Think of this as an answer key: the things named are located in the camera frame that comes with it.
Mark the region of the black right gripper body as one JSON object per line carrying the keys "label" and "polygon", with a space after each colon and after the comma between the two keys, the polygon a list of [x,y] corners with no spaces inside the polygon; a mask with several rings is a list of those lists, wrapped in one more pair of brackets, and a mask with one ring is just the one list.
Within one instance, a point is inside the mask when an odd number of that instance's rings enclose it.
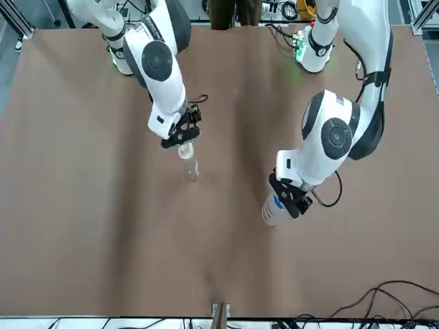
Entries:
{"label": "black right gripper body", "polygon": [[172,134],[180,132],[183,136],[187,136],[187,130],[191,126],[198,126],[201,120],[202,115],[199,106],[189,106],[171,132]]}

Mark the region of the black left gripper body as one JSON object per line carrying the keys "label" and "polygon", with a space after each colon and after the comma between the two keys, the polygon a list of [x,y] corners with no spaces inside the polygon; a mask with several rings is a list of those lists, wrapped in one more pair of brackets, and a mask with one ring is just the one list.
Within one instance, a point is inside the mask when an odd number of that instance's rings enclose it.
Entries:
{"label": "black left gripper body", "polygon": [[290,185],[290,198],[286,199],[286,208],[290,200],[294,200],[296,202],[301,215],[305,214],[313,203],[306,191],[302,191],[301,189],[292,185]]}

